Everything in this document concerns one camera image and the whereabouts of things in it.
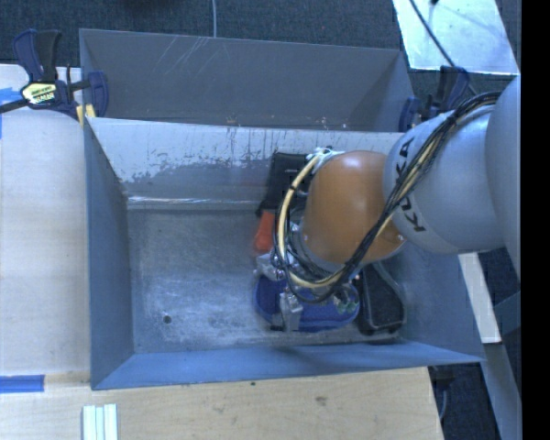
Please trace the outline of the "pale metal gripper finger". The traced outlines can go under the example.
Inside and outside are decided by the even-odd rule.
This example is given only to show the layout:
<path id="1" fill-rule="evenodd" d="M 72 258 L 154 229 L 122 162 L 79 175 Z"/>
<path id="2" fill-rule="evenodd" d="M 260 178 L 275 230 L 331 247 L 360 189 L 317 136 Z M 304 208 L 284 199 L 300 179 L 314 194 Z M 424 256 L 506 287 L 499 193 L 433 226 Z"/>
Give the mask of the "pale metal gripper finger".
<path id="1" fill-rule="evenodd" d="M 286 287 L 286 275 L 278 258 L 272 253 L 266 253 L 256 257 L 257 285 Z"/>
<path id="2" fill-rule="evenodd" d="M 285 332 L 295 332 L 300 328 L 303 306 L 290 291 L 284 291 L 279 297 L 282 327 Z"/>

